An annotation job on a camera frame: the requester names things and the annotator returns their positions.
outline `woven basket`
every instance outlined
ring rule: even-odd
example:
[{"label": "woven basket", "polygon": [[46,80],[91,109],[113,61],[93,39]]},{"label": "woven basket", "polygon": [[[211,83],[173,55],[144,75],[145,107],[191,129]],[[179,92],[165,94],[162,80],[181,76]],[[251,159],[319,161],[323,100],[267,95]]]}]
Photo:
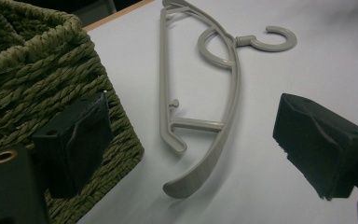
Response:
[{"label": "woven basket", "polygon": [[83,217],[142,158],[144,149],[81,22],[73,15],[0,0],[0,147],[33,150],[31,135],[82,95],[107,91],[115,135],[81,195],[46,194],[51,220]]}]

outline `white surface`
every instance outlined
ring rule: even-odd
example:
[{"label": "white surface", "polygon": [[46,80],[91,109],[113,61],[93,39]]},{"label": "white surface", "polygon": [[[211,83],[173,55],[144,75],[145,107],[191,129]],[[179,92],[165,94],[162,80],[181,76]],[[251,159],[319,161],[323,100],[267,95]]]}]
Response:
[{"label": "white surface", "polygon": [[[158,133],[160,1],[89,34],[127,111],[145,156],[79,223],[358,223],[358,189],[349,199],[321,200],[272,138],[283,92],[324,105],[358,125],[358,1],[193,0],[232,35],[266,35],[268,25],[293,31],[298,44],[281,53],[238,49],[241,99],[231,135],[211,177],[185,200],[162,185],[196,164],[214,135],[178,130],[188,144],[175,155]],[[172,98],[178,115],[220,119],[226,71],[206,63],[196,41],[206,28],[191,17],[169,26]],[[211,51],[223,54],[217,41]]]}]

